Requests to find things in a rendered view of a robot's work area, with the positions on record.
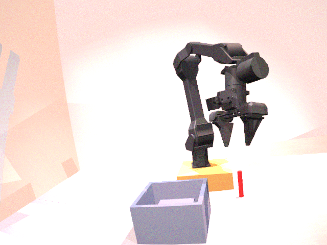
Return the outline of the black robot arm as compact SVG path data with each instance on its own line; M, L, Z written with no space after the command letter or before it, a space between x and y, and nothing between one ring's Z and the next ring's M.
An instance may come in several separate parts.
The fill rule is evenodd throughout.
M190 54L195 54L190 55ZM269 66L259 52L248 54L239 43L201 43L188 42L185 48L176 54L173 61L177 76L183 81L191 123L189 136L185 143L187 151L192 152L192 168L209 167L208 149L214 145L214 131L203 113L196 76L199 71L201 56L212 57L225 66L221 75L225 75L225 87L242 85L264 79L269 74ZM230 89L217 92L217 96L206 99L208 111L224 109L226 106L237 107L235 92Z

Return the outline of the red peg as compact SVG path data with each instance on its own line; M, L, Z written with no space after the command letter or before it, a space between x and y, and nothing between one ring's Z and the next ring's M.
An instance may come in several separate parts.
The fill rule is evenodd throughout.
M238 170L237 172L238 172L237 176L238 176L239 197L242 198L244 196L242 170Z

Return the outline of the white square plate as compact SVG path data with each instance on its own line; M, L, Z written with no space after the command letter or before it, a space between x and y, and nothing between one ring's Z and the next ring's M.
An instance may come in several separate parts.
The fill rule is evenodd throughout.
M175 200L160 200L158 205L163 205L163 204L184 204L184 203L195 203L195 198L175 199Z

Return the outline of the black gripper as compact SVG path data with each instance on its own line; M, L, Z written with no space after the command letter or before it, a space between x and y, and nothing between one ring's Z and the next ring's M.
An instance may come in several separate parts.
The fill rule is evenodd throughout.
M268 108L264 103L247 102L246 96L250 93L249 90L246 90L246 86L229 85L225 87L227 93L230 89L235 92L237 107L226 106L222 109L223 111L213 111L209 115L209 121L218 127L224 146L228 147L234 125L233 118L239 116L244 124L245 145L250 146L261 121L264 119L263 116L268 115Z

